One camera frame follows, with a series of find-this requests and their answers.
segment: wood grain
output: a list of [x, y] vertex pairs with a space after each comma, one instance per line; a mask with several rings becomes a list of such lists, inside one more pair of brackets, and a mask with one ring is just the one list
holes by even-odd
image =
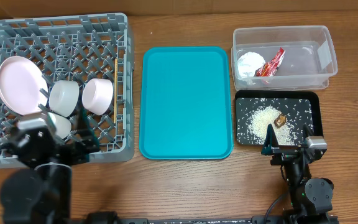
[[[232, 33], [238, 27], [325, 25], [339, 72], [327, 89], [316, 91], [328, 152], [311, 165], [311, 173], [334, 182], [331, 213], [341, 223], [358, 223], [358, 11], [130, 17], [129, 21], [135, 35], [135, 156], [128, 162], [76, 166], [73, 217], [98, 210], [152, 219], [264, 214], [285, 184], [279, 168], [270, 166], [270, 158], [261, 156], [259, 147], [235, 143], [232, 154], [221, 161], [150, 161], [141, 155], [142, 58], [152, 47], [186, 45], [216, 45], [230, 56]], [[232, 100], [235, 92], [231, 82]], [[0, 185], [12, 172], [0, 170]], [[283, 207], [288, 204], [279, 204], [273, 213], [279, 214]]]
[[91, 5], [89, 7], [88, 0], [0, 0], [0, 19], [109, 12], [123, 12], [129, 16], [162, 16], [358, 10], [358, 0], [93, 0]]

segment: plastic tray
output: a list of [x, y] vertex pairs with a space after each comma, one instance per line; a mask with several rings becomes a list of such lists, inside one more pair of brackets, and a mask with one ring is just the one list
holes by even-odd
[[[268, 62], [280, 47], [285, 55], [273, 77], [239, 76], [237, 61], [242, 55], [255, 52]], [[233, 33], [232, 72], [237, 90], [323, 89], [337, 71], [334, 44], [325, 26], [241, 28]]]
[[[253, 99], [265, 98], [264, 101], [257, 102]], [[272, 106], [280, 110], [283, 114], [289, 115], [288, 119], [295, 119], [293, 124], [296, 124], [294, 136], [297, 136], [297, 140], [302, 141], [303, 123], [308, 124], [316, 136], [323, 136], [323, 124], [321, 122], [320, 104], [318, 96], [312, 91], [261, 91], [261, 90], [241, 90], [236, 93], [236, 139], [239, 144], [250, 145], [252, 140], [247, 138], [246, 133], [247, 122], [246, 119], [250, 118], [250, 111], [255, 108], [261, 108], [265, 106]]]
[[224, 159], [233, 149], [230, 76], [219, 47], [161, 47], [144, 55], [141, 153]]
[[[117, 123], [112, 111], [103, 116], [89, 114], [88, 119], [101, 143], [101, 151], [90, 155], [91, 162], [127, 161], [134, 155], [134, 109], [132, 72], [134, 39], [127, 17], [121, 13], [87, 16], [47, 17], [0, 21], [0, 64], [20, 55], [32, 60], [42, 71], [50, 92], [57, 80], [74, 80], [82, 89], [92, 78], [117, 82]], [[118, 67], [114, 68], [114, 59]], [[114, 70], [118, 70], [114, 80]], [[48, 106], [40, 106], [49, 111]], [[4, 130], [19, 115], [0, 100], [0, 143]], [[76, 141], [73, 130], [61, 144]], [[0, 154], [0, 168], [22, 167], [13, 157]]]

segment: white bowl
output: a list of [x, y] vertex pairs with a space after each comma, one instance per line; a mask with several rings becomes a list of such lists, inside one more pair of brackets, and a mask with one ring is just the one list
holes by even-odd
[[60, 115], [51, 112], [49, 112], [48, 114], [53, 124], [55, 125], [56, 128], [55, 135], [59, 136], [62, 139], [67, 137], [71, 131], [70, 121]]
[[0, 97], [11, 110], [21, 115], [40, 112], [38, 104], [45, 106], [48, 101], [40, 89], [48, 92], [47, 82], [29, 59], [13, 56], [1, 64]]
[[82, 92], [82, 104], [84, 108], [96, 115], [102, 115], [109, 109], [113, 87], [110, 80], [93, 78]]
[[49, 107], [54, 112], [67, 117], [77, 105], [80, 89], [74, 81], [60, 80], [55, 82], [49, 96]]

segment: clear plastic container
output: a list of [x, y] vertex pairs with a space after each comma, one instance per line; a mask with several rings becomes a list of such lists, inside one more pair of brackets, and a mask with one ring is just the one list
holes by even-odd
[[[239, 76], [237, 61], [242, 55], [255, 52], [268, 62], [280, 47], [285, 55], [274, 76]], [[233, 33], [232, 72], [237, 90], [323, 89], [337, 71], [333, 41], [325, 26], [241, 28]]]

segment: black tray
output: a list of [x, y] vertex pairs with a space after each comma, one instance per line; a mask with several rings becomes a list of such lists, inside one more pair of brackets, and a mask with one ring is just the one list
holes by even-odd
[[[238, 127], [244, 127], [246, 124], [241, 120], [243, 118], [243, 112], [241, 112], [241, 109], [245, 109], [247, 105], [240, 105], [238, 100], [241, 98], [273, 98], [273, 99], [279, 99], [284, 100], [286, 99], [298, 99], [298, 100], [308, 100], [310, 102], [310, 110], [311, 110], [311, 124], [313, 125], [313, 131], [314, 135], [316, 136], [323, 136], [323, 125], [321, 123], [321, 113], [320, 113], [320, 105], [318, 96], [316, 93], [313, 93], [311, 91], [265, 91], [265, 90], [241, 90], [236, 93], [235, 98], [235, 111], [236, 111], [236, 139], [240, 144], [243, 145], [251, 145], [253, 144], [252, 141], [239, 139], [241, 136], [238, 135], [238, 132], [241, 130], [238, 130]], [[297, 128], [302, 130], [303, 123], [297, 124]]]

